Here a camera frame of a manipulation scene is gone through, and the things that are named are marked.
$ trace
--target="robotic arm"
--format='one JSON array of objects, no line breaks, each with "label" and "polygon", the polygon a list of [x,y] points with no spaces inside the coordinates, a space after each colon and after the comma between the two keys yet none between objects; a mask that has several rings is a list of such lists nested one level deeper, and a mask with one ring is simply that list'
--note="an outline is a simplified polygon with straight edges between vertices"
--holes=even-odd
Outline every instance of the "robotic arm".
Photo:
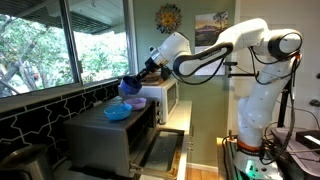
[{"label": "robotic arm", "polygon": [[[262,129],[270,124],[276,99],[290,80],[294,62],[300,60],[301,45],[299,32],[269,30],[262,19],[248,20],[228,28],[214,45],[197,54],[191,54],[188,39],[176,32],[157,49],[151,48],[147,67],[124,84],[136,88],[137,93],[141,88],[141,85],[136,86],[140,79],[169,61],[173,61],[176,75],[189,77],[200,68],[241,49],[250,48],[255,54],[265,56],[268,64],[257,77],[251,95],[241,98],[238,104],[238,151],[234,165],[250,178],[281,179],[276,164],[266,165],[259,159]],[[123,87],[125,93],[133,92],[126,89],[128,86]]]}]

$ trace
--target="tiled backsplash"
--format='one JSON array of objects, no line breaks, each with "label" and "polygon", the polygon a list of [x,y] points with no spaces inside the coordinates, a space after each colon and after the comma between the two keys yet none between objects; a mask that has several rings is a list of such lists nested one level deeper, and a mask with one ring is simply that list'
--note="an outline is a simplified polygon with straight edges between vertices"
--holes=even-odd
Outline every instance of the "tiled backsplash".
[{"label": "tiled backsplash", "polygon": [[51,165],[68,152],[63,122],[118,95],[118,81],[109,82],[0,113],[0,160],[31,144],[48,145]]}]

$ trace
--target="wooden floor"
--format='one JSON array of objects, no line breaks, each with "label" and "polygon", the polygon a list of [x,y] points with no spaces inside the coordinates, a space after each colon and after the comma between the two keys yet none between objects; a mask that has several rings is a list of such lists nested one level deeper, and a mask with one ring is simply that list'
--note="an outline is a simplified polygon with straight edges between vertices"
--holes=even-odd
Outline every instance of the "wooden floor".
[{"label": "wooden floor", "polygon": [[218,172],[187,168],[186,180],[218,180]]}]

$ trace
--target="countertop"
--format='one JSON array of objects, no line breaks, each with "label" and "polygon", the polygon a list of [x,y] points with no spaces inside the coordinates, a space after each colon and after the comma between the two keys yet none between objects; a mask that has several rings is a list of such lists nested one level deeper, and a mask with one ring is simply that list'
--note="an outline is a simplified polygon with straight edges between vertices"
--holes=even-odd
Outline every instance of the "countertop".
[{"label": "countertop", "polygon": [[[191,120],[191,101],[179,101],[165,125],[160,128],[170,128],[184,131],[182,153],[179,163],[177,180],[184,180],[187,165],[187,142],[189,140],[190,120]],[[80,172],[70,171],[71,161],[66,160],[54,171],[56,180],[102,180],[101,178],[88,176]],[[152,176],[141,175],[140,180],[160,180]]]}]

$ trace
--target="oven door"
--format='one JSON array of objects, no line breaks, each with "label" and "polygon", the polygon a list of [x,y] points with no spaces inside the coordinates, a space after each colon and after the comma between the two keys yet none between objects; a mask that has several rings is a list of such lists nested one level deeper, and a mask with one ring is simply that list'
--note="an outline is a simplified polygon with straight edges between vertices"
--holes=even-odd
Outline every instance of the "oven door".
[{"label": "oven door", "polygon": [[157,129],[154,138],[130,164],[130,172],[164,179],[176,179],[184,131]]}]

